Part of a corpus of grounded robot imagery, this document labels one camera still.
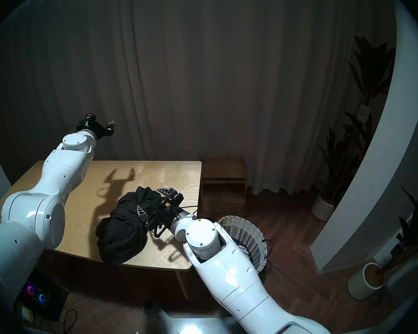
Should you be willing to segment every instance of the gray curtain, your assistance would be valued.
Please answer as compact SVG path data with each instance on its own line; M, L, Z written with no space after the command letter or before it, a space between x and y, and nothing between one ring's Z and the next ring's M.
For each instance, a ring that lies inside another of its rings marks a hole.
M0 26L7 148L28 169L92 112L116 122L95 159L243 157L254 193L307 190L376 2L28 0Z

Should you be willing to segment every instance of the white flower pot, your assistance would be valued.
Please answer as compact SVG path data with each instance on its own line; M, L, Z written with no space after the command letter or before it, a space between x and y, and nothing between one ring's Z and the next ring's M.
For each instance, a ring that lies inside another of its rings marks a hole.
M331 214L334 212L334 206L332 204L326 203L322 199L322 196L319 194L316 201L314 201L311 212L317 219L328 221L328 219L331 217Z
M367 298L376 290L380 289L383 284L378 287L371 286L366 280L366 268L370 265L378 265L374 262L367 263L363 268L361 268L355 275L353 275L348 282L348 290L350 296L354 299L362 300Z

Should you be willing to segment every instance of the wicker basket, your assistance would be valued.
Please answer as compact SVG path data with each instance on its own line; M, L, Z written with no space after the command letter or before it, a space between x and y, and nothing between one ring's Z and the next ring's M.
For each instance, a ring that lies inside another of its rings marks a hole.
M271 240L265 239L262 232L252 222L239 216L224 216L218 223L225 229L240 250L245 255L248 254L257 273L260 272L265 267L269 254L271 254ZM269 252L266 242L271 244Z

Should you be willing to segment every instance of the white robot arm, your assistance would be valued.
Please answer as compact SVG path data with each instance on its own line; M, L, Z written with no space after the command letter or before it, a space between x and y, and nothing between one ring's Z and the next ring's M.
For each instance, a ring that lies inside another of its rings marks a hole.
M291 315L266 292L251 261L218 223L181 212L171 232L213 297L249 334L327 334L319 323Z
M113 121L104 128L94 114L78 123L78 132L66 135L45 160L37 185L12 194L3 204L0 291L9 307L43 249L55 248L62 241L66 200L84 179L97 141L114 133Z

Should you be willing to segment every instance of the wooden nightstand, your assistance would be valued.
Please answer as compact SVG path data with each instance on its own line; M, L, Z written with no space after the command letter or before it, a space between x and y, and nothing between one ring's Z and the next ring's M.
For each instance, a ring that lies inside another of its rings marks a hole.
M246 166L241 158L204 158L201 166L203 212L240 212L246 203Z

